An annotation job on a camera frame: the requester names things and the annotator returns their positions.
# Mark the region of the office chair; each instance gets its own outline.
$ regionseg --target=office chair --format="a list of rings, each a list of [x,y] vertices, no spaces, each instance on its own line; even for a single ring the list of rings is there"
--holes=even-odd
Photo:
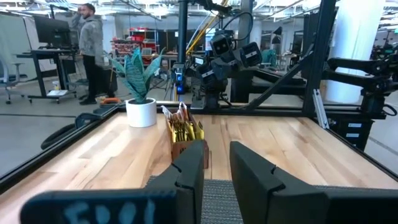
[[[7,63],[5,59],[0,55],[0,88],[4,87],[5,95],[7,96],[6,104],[8,105],[11,104],[11,95],[21,95],[21,97],[25,97],[23,93],[9,89],[10,87],[14,87],[18,83],[20,83],[21,78],[27,78],[27,75],[21,75],[19,73],[19,66],[22,64],[23,63],[13,63],[13,65],[16,66],[17,70],[15,75],[10,75],[8,72]]]

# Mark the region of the cardboard box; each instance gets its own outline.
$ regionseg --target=cardboard box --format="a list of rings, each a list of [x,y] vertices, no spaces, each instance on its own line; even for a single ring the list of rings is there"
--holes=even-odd
[[[190,115],[190,119],[195,122],[195,118]],[[193,141],[182,141],[182,142],[173,142],[172,139],[172,133],[171,133],[171,129],[170,129],[170,124],[167,121],[167,119],[165,119],[166,122],[166,127],[167,127],[167,135],[169,137],[169,141],[170,141],[170,148],[171,148],[171,153],[172,153],[172,161],[174,161],[184,150],[186,150],[187,147],[189,147],[191,145],[191,143]],[[207,145],[206,140],[204,140],[205,145],[203,148],[204,151],[204,158],[203,158],[203,162],[204,162],[204,168],[207,169],[209,168],[209,147]]]

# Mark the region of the wooden table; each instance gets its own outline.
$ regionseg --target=wooden table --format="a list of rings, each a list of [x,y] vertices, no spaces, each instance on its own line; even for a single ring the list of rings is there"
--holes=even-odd
[[[164,115],[131,128],[118,113],[0,195],[0,223],[46,190],[130,189],[145,186],[171,163]],[[210,147],[207,179],[230,180],[229,142],[240,141],[292,175],[317,185],[398,189],[391,179],[308,118],[195,115]]]

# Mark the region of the gray hoodie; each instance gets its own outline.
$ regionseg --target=gray hoodie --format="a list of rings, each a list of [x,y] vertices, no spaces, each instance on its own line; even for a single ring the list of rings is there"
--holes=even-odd
[[[80,32],[79,49],[82,54],[95,56],[95,64],[102,66],[104,48],[101,17],[90,16],[87,19],[81,19],[81,15],[76,13],[72,17],[72,28]]]

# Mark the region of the potted plant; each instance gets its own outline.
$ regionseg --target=potted plant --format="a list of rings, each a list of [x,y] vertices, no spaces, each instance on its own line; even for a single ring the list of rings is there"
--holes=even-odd
[[[124,77],[122,82],[133,96],[133,99],[126,100],[127,119],[132,127],[144,128],[156,124],[156,100],[147,98],[147,94],[150,90],[150,80],[160,67],[163,51],[164,49],[146,70],[139,48],[133,51],[132,56],[124,57],[124,66],[109,58],[116,68],[116,73]]]

